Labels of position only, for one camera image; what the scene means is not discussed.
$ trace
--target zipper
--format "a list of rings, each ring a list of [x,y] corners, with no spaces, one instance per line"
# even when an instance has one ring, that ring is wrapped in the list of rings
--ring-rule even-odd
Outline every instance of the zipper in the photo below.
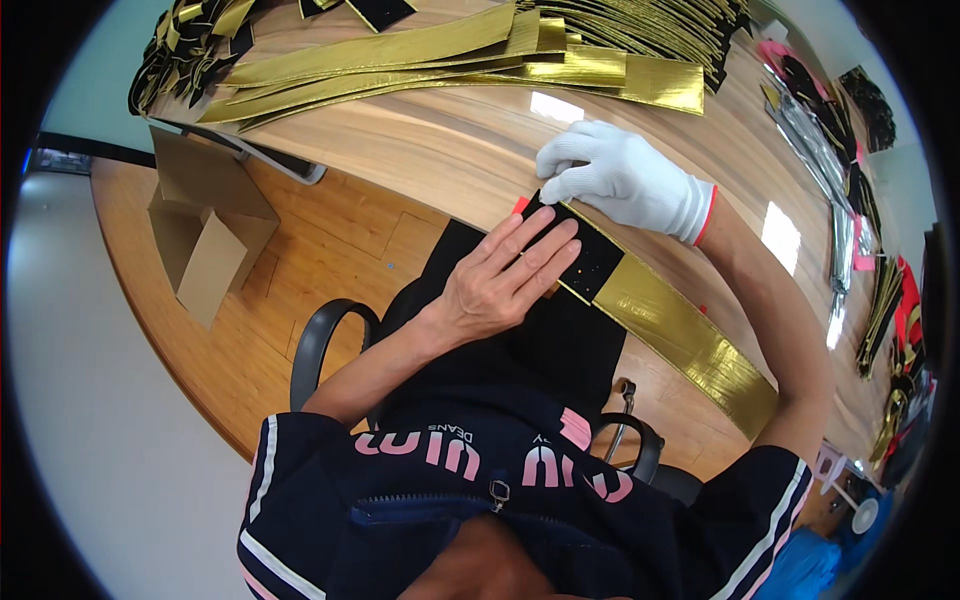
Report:
[[[392,502],[416,502],[418,500],[467,500],[470,502],[478,502],[487,505],[492,513],[500,514],[503,512],[504,507],[507,502],[510,501],[510,485],[501,479],[492,479],[489,485],[490,496],[493,499],[493,506],[490,506],[490,501],[480,496],[461,494],[461,493],[403,493],[403,494],[391,494],[391,495],[381,495],[381,496],[371,496],[369,498],[363,498],[356,501],[357,508],[360,508],[364,505],[373,505],[373,504],[386,504]],[[535,520],[543,523],[550,523],[554,525],[562,525],[576,531],[580,531],[578,528],[574,527],[566,521],[559,520],[552,516],[544,515],[532,515],[526,513],[511,513],[512,517],[519,517],[524,520]]]
[[[510,500],[510,486],[499,479],[493,479],[490,482],[490,495],[493,497],[494,514],[503,510],[503,506]]]
[[[379,495],[357,500],[357,504],[377,504],[381,502],[398,502],[401,500],[473,500],[477,502],[486,502],[480,496],[465,495],[461,493],[402,493],[394,495]]]

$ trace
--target cardboard box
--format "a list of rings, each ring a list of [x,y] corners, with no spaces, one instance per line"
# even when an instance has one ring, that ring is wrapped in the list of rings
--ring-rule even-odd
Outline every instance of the cardboard box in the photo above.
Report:
[[[160,183],[147,208],[174,295],[210,329],[280,223],[232,155],[150,127]]]

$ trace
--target office chair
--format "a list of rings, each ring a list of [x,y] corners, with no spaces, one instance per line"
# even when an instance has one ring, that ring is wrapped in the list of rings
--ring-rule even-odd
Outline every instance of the office chair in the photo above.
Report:
[[[394,298],[394,302],[400,299],[409,289],[410,285],[401,290]],[[293,372],[290,376],[291,412],[298,412],[302,409],[303,404],[317,390],[320,369],[324,363],[330,338],[333,337],[333,331],[337,328],[337,324],[347,313],[356,313],[364,320],[364,338],[361,351],[366,350],[372,344],[376,330],[380,327],[380,320],[369,306],[346,298],[331,300],[321,306],[307,322],[300,336],[300,342],[297,344],[297,354],[294,356]],[[626,428],[634,429],[640,434],[640,449],[633,465],[623,470],[639,481],[666,492],[671,497],[689,506],[696,499],[703,482],[681,468],[660,464],[660,451],[663,450],[664,444],[663,438],[657,435],[657,432],[649,424],[630,414],[634,407],[635,390],[636,385],[631,381],[626,381],[621,385],[620,393],[624,397],[624,412],[601,413],[600,421],[590,432],[592,438],[595,440],[600,432],[609,425],[615,424],[617,426],[611,446],[604,457],[604,461],[609,463],[623,440]],[[371,429],[377,421],[378,414],[379,411],[374,408],[367,415],[367,422]]]

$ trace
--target black velvet card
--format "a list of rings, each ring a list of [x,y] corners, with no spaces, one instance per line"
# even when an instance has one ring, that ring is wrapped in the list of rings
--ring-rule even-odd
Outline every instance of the black velvet card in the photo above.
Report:
[[[323,11],[313,0],[300,0],[300,16],[303,18],[316,16]]]
[[[367,19],[377,33],[416,12],[404,0],[347,0],[347,2]]]
[[[540,191],[537,190],[537,193],[534,194],[533,199],[527,207],[523,209],[521,214],[523,218],[526,219],[541,207],[543,207],[543,204],[540,203]],[[623,258],[623,251],[620,250],[614,242],[600,233],[600,231],[597,231],[591,224],[573,214],[566,206],[553,204],[553,209],[557,213],[553,223],[543,228],[543,231],[538,233],[530,244],[527,245],[527,248],[539,242],[550,229],[556,227],[566,219],[576,219],[580,227],[577,229],[577,234],[574,237],[580,240],[583,246],[580,249],[580,255],[577,256],[577,259],[570,265],[570,268],[564,271],[564,274],[560,277],[560,281],[568,285],[570,289],[583,297],[584,300],[588,302],[593,301],[597,292],[600,291],[600,288],[602,288],[604,283],[607,282],[607,279],[610,278],[613,270],[620,264],[620,259]]]

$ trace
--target bare hand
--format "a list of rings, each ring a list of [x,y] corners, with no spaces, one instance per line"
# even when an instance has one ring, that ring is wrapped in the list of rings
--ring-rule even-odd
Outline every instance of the bare hand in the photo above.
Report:
[[[444,292],[418,315],[438,343],[449,350],[523,323],[537,298],[580,253],[580,240],[572,239],[577,222],[567,219],[511,264],[554,216],[550,206],[526,221],[511,215],[457,263]]]

